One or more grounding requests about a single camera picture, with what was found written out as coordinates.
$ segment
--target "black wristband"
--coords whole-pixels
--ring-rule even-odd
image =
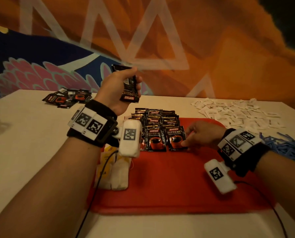
[[[224,139],[233,131],[235,131],[235,129],[228,129],[222,139]],[[218,150],[218,153],[225,161],[226,166],[235,171],[237,176],[244,177],[248,171],[254,172],[261,157],[269,150],[270,147],[260,142],[256,145],[253,145],[246,152],[241,154],[240,157],[238,157],[235,161],[232,161],[229,156],[227,156],[221,149]]]
[[[113,119],[116,120],[117,119],[117,115],[115,114],[115,112],[113,112],[110,108],[108,108],[107,106],[105,106],[104,104],[97,102],[96,100],[90,100],[88,103],[86,103],[85,105],[86,108],[89,108],[93,111],[95,111],[98,115],[108,118],[108,119]],[[106,127],[109,126],[110,124],[106,124],[104,126],[104,128],[110,128],[110,127]],[[98,146],[98,147],[103,147],[106,143],[110,144],[111,146],[114,147],[119,147],[119,142],[116,138],[109,136],[105,142],[99,142],[98,138],[96,138],[95,140],[91,140],[89,138],[87,138],[86,136],[84,136],[82,133],[74,130],[73,128],[70,128],[69,131],[67,132],[67,136],[68,137],[75,137],[77,139],[83,140],[89,144]]]

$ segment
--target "white table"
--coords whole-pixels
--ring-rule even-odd
[[[68,120],[79,107],[56,108],[41,100],[49,91],[19,90],[0,99],[0,119],[8,124],[0,135],[0,212],[13,196],[55,154],[66,140]],[[175,110],[180,117],[203,117],[190,103],[195,98],[142,96],[135,107]],[[295,110],[281,102],[260,101],[265,111],[282,115],[287,128],[269,129],[295,138]],[[295,222],[277,205],[290,238]],[[272,210],[228,215],[99,216],[89,214],[81,237],[283,237]]]

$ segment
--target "wrist strap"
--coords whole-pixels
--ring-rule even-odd
[[[240,177],[244,177],[249,170],[253,172],[261,157],[270,150],[258,136],[243,128],[226,130],[218,147],[226,166]]]
[[[111,136],[117,126],[117,115],[107,106],[95,100],[80,107],[68,125],[68,137],[75,137],[87,143],[103,147],[107,142],[118,147],[119,142]]]

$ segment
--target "hand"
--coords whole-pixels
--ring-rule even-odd
[[[181,145],[183,147],[207,146],[213,149],[218,149],[218,144],[226,130],[226,128],[216,124],[197,121],[185,130],[188,137],[181,143]]]
[[[130,104],[130,102],[120,101],[124,89],[123,81],[127,78],[133,77],[136,72],[136,67],[113,72],[103,80],[102,85],[94,99],[106,105],[114,111],[117,116],[120,116],[126,111]],[[139,91],[141,90],[141,85],[139,85],[139,83],[142,82],[142,77],[137,77],[136,81],[138,83],[136,85],[136,89]]]

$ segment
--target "pile of blue sticks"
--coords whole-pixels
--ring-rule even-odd
[[[260,138],[264,140],[265,144],[268,145],[272,151],[291,160],[295,160],[295,140],[289,135],[277,133],[286,140],[274,138],[272,136],[264,137],[262,133],[260,133]]]

